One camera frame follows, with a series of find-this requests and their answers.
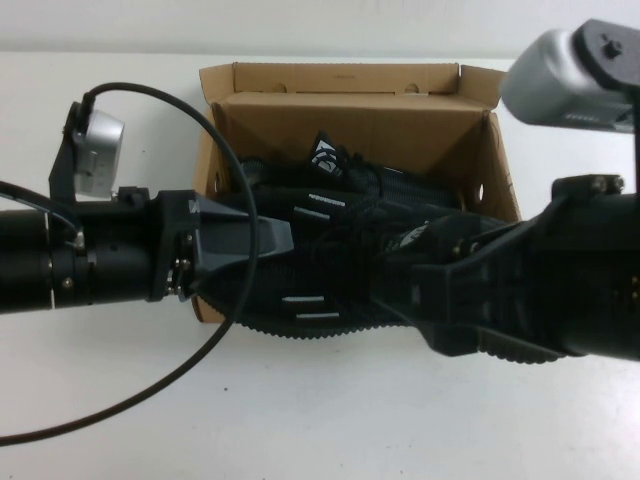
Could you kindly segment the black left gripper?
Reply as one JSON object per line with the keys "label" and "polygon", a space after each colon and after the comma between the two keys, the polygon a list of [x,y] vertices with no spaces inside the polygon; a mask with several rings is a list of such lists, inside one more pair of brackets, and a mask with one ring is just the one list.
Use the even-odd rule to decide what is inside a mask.
{"label": "black left gripper", "polygon": [[[258,258],[294,248],[290,223],[258,216]],[[163,190],[156,197],[126,188],[112,201],[87,204],[89,301],[145,300],[173,293],[190,300],[210,274],[246,263],[250,218],[193,190]]]}

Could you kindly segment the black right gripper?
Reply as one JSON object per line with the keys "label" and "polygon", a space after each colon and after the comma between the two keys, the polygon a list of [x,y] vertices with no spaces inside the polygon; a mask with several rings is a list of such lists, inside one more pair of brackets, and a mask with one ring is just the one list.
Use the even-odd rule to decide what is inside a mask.
{"label": "black right gripper", "polygon": [[534,320],[532,228],[440,211],[414,247],[414,326],[448,357],[639,356],[639,196],[616,175],[566,177],[551,196],[549,337]]}

